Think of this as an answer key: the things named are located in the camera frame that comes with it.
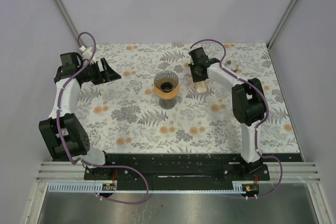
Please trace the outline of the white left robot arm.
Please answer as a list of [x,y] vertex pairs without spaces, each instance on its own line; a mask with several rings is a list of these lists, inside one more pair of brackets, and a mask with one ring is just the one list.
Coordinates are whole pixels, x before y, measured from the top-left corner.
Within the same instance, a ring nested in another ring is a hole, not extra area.
[[77,52],[61,54],[60,59],[61,66],[54,78],[57,88],[54,106],[48,119],[39,122],[39,131],[53,160],[97,165],[96,174],[102,179],[109,179],[114,167],[106,162],[104,151],[90,145],[88,134],[75,111],[83,83],[99,85],[119,80],[121,76],[105,58],[100,59],[102,70],[96,62],[82,69],[83,58]]

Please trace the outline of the clear glass dripper cone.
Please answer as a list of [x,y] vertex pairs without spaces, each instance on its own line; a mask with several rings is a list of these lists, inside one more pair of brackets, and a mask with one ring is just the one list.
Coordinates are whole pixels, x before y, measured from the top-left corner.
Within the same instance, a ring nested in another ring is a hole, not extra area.
[[157,73],[154,77],[154,86],[162,92],[171,92],[177,85],[178,76],[172,71],[164,70]]

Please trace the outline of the beige filter stack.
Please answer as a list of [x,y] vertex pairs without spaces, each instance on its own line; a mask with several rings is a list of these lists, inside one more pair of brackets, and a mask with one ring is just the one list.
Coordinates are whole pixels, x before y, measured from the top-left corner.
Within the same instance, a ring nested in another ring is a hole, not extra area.
[[195,84],[196,91],[198,93],[205,93],[207,91],[207,83],[206,81],[200,81]]

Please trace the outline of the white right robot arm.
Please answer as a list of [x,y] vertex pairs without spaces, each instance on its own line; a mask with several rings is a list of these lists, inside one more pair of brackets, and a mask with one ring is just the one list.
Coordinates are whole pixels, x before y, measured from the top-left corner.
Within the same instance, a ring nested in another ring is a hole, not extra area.
[[241,126],[240,155],[245,161],[239,166],[239,173],[243,179],[250,180],[258,173],[254,162],[261,158],[258,131],[269,115],[261,82],[257,78],[244,80],[238,77],[231,70],[224,68],[220,60],[210,59],[202,47],[191,50],[189,55],[191,56],[189,67],[194,83],[209,79],[232,94],[233,115]]

